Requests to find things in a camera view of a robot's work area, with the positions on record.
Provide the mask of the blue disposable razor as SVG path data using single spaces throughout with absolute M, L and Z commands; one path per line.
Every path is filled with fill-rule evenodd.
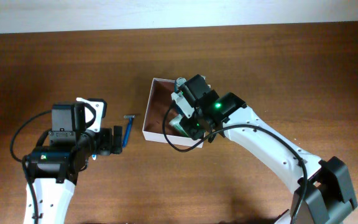
M 131 133 L 134 118 L 135 118 L 134 114 L 124 115 L 124 119 L 128 120 L 128 124 L 126 126 L 126 131 L 125 131 L 124 139 L 123 139 L 123 142 L 122 142 L 122 147 L 123 148 L 125 148 L 127 146 L 127 144 L 128 144 L 129 136 L 130 136 L 130 133 Z

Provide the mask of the white sachet packet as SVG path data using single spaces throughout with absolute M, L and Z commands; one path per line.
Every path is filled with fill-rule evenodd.
M 176 131 L 178 131 L 182 136 L 188 138 L 189 135 L 185 132 L 183 127 L 180 124 L 180 121 L 182 120 L 183 116 L 181 114 L 178 114 L 176 117 L 174 117 L 170 122 L 169 125 L 173 127 Z

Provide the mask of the clear foam pump bottle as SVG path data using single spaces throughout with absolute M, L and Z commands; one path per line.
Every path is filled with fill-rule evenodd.
M 180 87 L 186 82 L 186 79 L 183 77 L 177 78 L 175 80 L 174 92 L 178 93 L 180 91 Z

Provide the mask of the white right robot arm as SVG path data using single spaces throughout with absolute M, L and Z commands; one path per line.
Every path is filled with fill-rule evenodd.
M 275 223 L 342 223 L 358 206 L 349 169 L 337 157 L 328 161 L 292 143 L 262 121 L 233 93 L 215 91 L 200 97 L 172 93 L 184 117 L 183 129 L 193 139 L 221 134 L 247 149 L 287 186 L 290 209 Z

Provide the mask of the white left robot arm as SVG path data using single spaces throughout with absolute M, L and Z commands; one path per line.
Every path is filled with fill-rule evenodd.
M 122 152 L 122 127 L 101 128 L 76 136 L 74 132 L 48 131 L 49 146 L 36 144 L 24 156 L 22 167 L 26 185 L 24 223 L 64 223 L 78 175 L 88 168 L 91 156 Z M 59 135 L 67 142 L 58 142 Z

